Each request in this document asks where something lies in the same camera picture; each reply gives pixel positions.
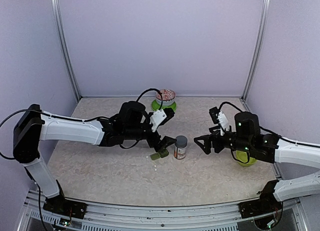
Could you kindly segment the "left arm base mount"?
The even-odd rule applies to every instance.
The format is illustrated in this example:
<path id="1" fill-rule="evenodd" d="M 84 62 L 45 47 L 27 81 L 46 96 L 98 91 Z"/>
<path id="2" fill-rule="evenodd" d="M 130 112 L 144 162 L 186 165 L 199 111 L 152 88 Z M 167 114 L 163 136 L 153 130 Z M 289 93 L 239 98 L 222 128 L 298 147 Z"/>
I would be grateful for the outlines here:
<path id="1" fill-rule="evenodd" d="M 66 199 L 65 197 L 46 198 L 43 209 L 69 218 L 83 219 L 87 210 L 84 202 Z"/>

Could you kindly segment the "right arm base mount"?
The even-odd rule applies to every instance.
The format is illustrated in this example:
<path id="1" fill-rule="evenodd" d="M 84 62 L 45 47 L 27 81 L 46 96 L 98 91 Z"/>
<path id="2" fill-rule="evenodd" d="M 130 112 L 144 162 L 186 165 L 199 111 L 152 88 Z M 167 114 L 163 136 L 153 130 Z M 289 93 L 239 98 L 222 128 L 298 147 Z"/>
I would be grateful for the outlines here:
<path id="1" fill-rule="evenodd" d="M 283 204 L 277 201 L 273 193 L 261 193 L 258 199 L 240 202 L 238 204 L 242 219 L 260 216 L 281 210 Z"/>

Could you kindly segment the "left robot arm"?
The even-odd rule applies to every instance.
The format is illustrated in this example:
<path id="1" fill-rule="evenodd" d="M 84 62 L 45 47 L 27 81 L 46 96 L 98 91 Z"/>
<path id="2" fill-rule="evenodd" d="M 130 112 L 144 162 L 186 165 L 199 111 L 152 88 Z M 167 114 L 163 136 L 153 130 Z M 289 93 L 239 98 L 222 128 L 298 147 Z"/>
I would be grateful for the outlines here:
<path id="1" fill-rule="evenodd" d="M 13 154 L 11 157 L 2 154 L 1 157 L 22 164 L 39 190 L 50 200 L 50 205 L 61 214 L 70 209 L 70 202 L 64 198 L 59 182 L 53 178 L 38 150 L 40 141 L 70 141 L 124 149 L 124 141 L 138 144 L 145 140 L 157 153 L 164 152 L 176 142 L 176 139 L 161 137 L 158 133 L 158 127 L 172 119 L 175 111 L 160 106 L 153 112 L 147 112 L 139 99 L 124 102 L 112 117 L 80 119 L 59 116 L 32 104 L 10 114 L 5 121 L 20 113 L 23 115 L 13 130 Z"/>

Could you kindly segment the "amber bottle grey cap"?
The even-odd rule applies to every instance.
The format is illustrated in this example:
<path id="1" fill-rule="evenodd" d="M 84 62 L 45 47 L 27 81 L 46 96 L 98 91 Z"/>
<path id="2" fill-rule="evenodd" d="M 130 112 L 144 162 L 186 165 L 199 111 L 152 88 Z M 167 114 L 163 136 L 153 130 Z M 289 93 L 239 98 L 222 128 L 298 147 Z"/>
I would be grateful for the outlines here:
<path id="1" fill-rule="evenodd" d="M 174 157 L 177 160 L 182 160 L 186 157 L 188 139 L 183 135 L 179 135 L 175 139 L 176 142 L 174 144 Z"/>

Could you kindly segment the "green pill organizer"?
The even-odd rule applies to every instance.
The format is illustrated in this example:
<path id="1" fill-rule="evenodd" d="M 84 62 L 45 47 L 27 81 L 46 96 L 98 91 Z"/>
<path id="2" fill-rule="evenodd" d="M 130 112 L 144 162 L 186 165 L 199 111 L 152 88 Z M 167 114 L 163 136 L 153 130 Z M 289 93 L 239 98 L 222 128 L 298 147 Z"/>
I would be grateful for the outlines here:
<path id="1" fill-rule="evenodd" d="M 155 149 L 155 152 L 153 154 L 150 155 L 150 159 L 152 161 L 155 161 L 157 159 L 163 159 L 165 157 L 167 157 L 170 153 L 168 151 L 168 148 L 161 148 L 161 149 Z"/>

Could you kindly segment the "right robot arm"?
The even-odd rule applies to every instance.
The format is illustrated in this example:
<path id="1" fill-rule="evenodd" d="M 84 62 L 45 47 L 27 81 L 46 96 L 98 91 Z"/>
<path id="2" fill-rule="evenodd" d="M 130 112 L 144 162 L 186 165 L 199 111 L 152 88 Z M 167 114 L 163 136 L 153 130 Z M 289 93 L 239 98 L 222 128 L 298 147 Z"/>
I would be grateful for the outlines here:
<path id="1" fill-rule="evenodd" d="M 211 108 L 209 115 L 215 126 L 209 129 L 209 134 L 193 139 L 207 155 L 229 149 L 231 152 L 244 152 L 247 159 L 270 164 L 288 163 L 320 168 L 319 144 L 282 137 L 260 126 L 258 116 L 249 111 L 239 110 L 234 116 L 235 131 L 232 131 L 221 105 Z M 255 207 L 260 213 L 266 213 L 276 202 L 319 193 L 318 171 L 288 180 L 272 180 L 260 192 Z"/>

